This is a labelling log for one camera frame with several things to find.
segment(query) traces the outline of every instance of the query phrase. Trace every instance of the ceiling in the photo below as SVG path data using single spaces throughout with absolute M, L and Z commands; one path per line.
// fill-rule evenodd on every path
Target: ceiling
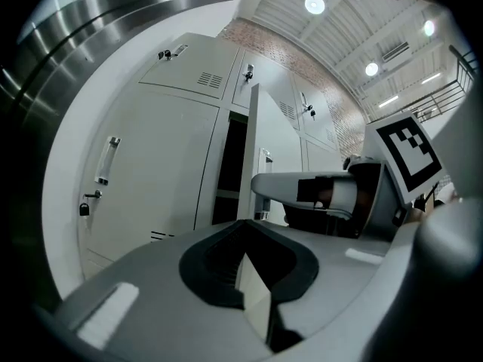
M 324 0 L 320 15 L 305 0 L 244 0 L 239 15 L 290 39 L 329 69 L 360 103 L 371 120 L 380 118 L 441 87 L 447 80 L 448 45 L 441 24 L 446 13 L 418 0 Z M 426 20 L 436 24 L 428 37 Z M 405 60 L 383 68 L 383 55 L 407 42 Z M 379 66 L 369 77 L 365 67 Z M 442 72 L 427 84 L 421 81 Z M 383 101 L 399 99 L 379 107 Z

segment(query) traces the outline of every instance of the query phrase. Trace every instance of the locker door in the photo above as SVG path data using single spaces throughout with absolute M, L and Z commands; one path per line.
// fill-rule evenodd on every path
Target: locker door
M 342 170 L 339 152 L 329 152 L 309 141 L 303 143 L 307 144 L 309 172 L 337 172 Z
M 302 103 L 312 105 L 315 110 L 315 119 L 310 112 L 304 112 L 302 115 L 305 133 L 337 150 L 334 123 L 324 94 L 300 76 L 295 74 L 294 76 L 300 100 Z
M 221 39 L 187 33 L 171 47 L 171 60 L 159 60 L 140 80 L 221 99 L 238 46 Z
M 95 145 L 121 139 L 110 163 L 109 182 L 83 193 L 91 200 L 87 248 L 111 261 L 150 241 L 192 231 L 203 170 L 218 109 L 143 90 L 127 95 L 112 113 Z M 100 160 L 99 146 L 93 149 Z
M 243 74 L 247 72 L 249 64 L 254 66 L 254 77 L 246 82 Z M 279 64 L 246 51 L 236 83 L 233 103 L 249 108 L 251 88 L 259 83 L 277 103 L 291 125 L 299 130 L 301 111 L 297 110 L 290 73 Z
M 269 165 L 265 165 L 266 152 L 272 161 Z M 301 171 L 302 151 L 297 132 L 286 117 L 277 111 L 274 99 L 257 84 L 252 89 L 237 218 L 254 218 L 255 194 L 251 191 L 251 179 L 256 174 Z M 272 201 L 268 220 L 287 225 L 284 216 L 283 205 Z

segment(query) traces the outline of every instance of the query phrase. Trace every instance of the fluorescent light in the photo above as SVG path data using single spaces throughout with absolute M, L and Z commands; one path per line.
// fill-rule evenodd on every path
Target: fluorescent light
M 387 100 L 386 102 L 382 102 L 379 107 L 383 107 L 385 105 L 389 105 L 391 102 L 394 102 L 399 98 L 399 95 L 396 95 L 395 97 L 392 97 L 390 100 Z
M 368 66 L 365 68 L 365 73 L 369 76 L 374 76 L 377 74 L 377 70 L 379 66 L 376 63 L 369 63 Z
M 427 20 L 424 23 L 424 33 L 426 36 L 431 36 L 433 33 L 435 33 L 435 24 L 431 20 Z
M 440 76 L 440 74 L 441 74 L 441 73 L 440 73 L 440 72 L 438 72 L 437 74 L 435 74 L 435 75 L 433 75 L 433 76 L 430 76 L 430 77 L 429 77 L 429 78 L 427 78 L 427 79 L 424 79 L 424 80 L 421 82 L 421 84 L 425 84 L 425 83 L 427 83 L 427 82 L 429 82 L 429 81 L 432 81 L 434 78 L 439 77 L 439 76 Z
M 314 15 L 319 15 L 324 12 L 324 0 L 305 0 L 305 8 L 308 12 Z

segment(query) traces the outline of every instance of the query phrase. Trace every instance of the brick wall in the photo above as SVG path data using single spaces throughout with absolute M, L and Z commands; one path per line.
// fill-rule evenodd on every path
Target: brick wall
M 233 20 L 218 37 L 268 57 L 312 82 L 327 100 L 342 159 L 361 152 L 364 116 L 346 89 L 317 60 L 283 36 L 249 20 Z

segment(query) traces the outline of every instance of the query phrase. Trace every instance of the air vent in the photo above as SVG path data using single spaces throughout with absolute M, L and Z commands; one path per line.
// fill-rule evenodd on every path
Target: air vent
M 166 238 L 173 238 L 174 235 L 168 235 L 166 233 L 151 231 L 151 242 L 154 243 L 159 240 L 164 240 Z
M 221 76 L 213 75 L 213 78 L 211 78 L 210 81 L 210 87 L 219 88 L 222 79 L 223 78 Z
M 411 58 L 411 47 L 407 42 L 400 44 L 383 56 L 383 69 L 390 71 Z
M 409 49 L 409 44 L 408 44 L 407 41 L 405 41 L 403 44 L 400 44 L 398 47 L 394 48 L 393 50 L 388 52 L 386 55 L 384 55 L 383 56 L 383 62 L 384 63 L 389 62 L 391 59 L 394 59 L 399 54 L 402 54 L 403 52 L 405 52 L 408 49 Z
M 334 133 L 332 133 L 330 130 L 325 129 L 325 135 L 327 136 L 327 139 L 331 141 L 332 143 L 335 143 L 334 139 Z
M 202 72 L 198 79 L 198 84 L 203 84 L 204 86 L 209 86 L 212 88 L 220 88 L 222 76 L 208 74 L 207 72 Z
M 211 74 L 208 74 L 207 72 L 202 72 L 202 76 L 199 77 L 197 83 L 203 84 L 204 86 L 208 86 L 210 79 L 211 79 Z
M 280 107 L 281 112 L 283 112 L 283 114 L 287 118 L 293 119 L 295 121 L 295 110 L 292 106 L 290 106 L 286 103 L 280 102 L 278 107 Z

